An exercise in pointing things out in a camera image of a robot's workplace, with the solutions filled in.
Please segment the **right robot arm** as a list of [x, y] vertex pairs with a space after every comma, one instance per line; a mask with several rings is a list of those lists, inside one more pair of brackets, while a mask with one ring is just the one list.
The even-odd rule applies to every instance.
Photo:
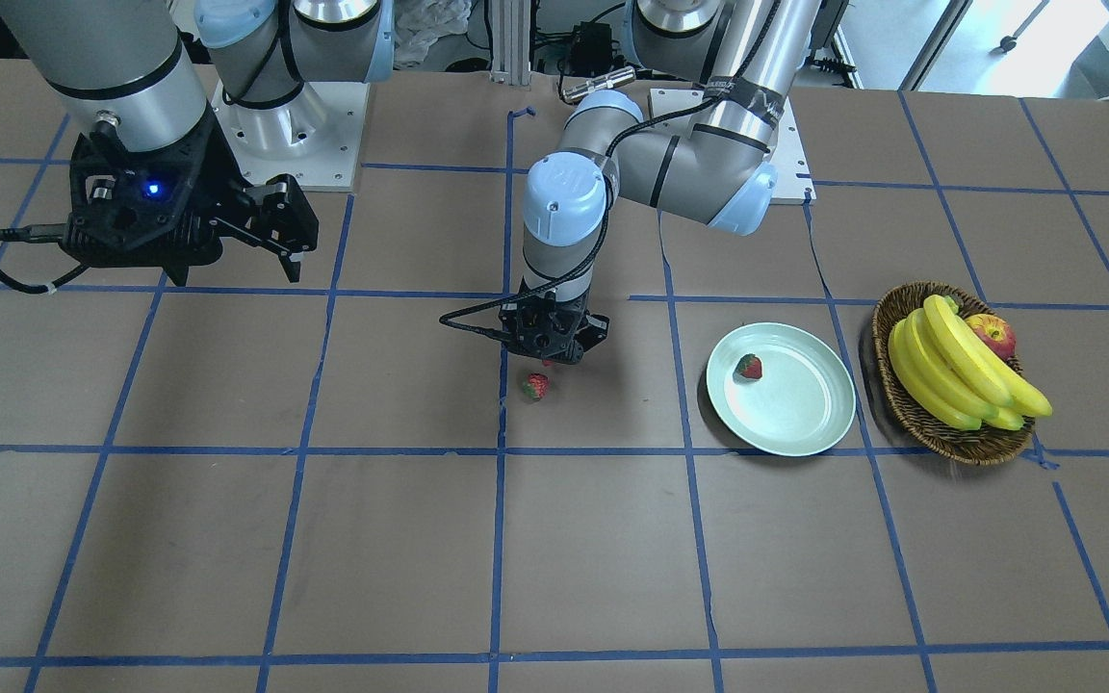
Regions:
[[299, 281], [321, 221], [293, 171], [252, 183], [235, 147], [282, 164], [334, 137], [316, 85], [391, 74], [391, 1], [199, 1], [218, 98], [164, 1], [0, 1], [0, 18], [80, 132], [69, 216], [0, 230], [0, 284], [45, 295], [90, 269], [157, 268], [182, 286], [225, 238]]

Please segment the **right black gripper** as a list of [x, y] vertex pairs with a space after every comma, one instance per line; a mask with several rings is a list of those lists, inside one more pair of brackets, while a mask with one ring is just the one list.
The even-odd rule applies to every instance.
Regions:
[[71, 207], [62, 249], [90, 268], [162, 268], [184, 285], [190, 268], [221, 255], [221, 237], [266, 249], [289, 282], [318, 248], [321, 220], [289, 174], [250, 186], [211, 106], [184, 137], [129, 152], [123, 119], [99, 115], [71, 157]]

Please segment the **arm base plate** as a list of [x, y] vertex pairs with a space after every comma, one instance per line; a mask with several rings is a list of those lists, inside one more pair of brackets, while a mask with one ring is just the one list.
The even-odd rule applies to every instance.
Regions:
[[[701, 101], [703, 91], [700, 89], [650, 88], [647, 96], [648, 114], [663, 116], [694, 108]], [[773, 154], [769, 161], [779, 170], [779, 181], [773, 193], [774, 205], [801, 205], [807, 200], [814, 203], [817, 200], [817, 192], [807, 164], [804, 142], [801, 140], [795, 119], [795, 101], [792, 96], [785, 102], [779, 130], [770, 139]]]
[[307, 83], [287, 104], [252, 110], [227, 104], [218, 83], [211, 105], [252, 185], [289, 174], [305, 192], [352, 193], [372, 90], [365, 83]]

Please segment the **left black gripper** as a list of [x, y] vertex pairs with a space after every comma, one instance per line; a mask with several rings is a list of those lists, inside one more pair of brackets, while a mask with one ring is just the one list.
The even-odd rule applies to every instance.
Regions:
[[554, 300], [551, 293], [506, 303], [499, 310], [503, 346], [512, 355], [577, 365], [606, 340], [610, 319], [588, 310], [588, 294]]

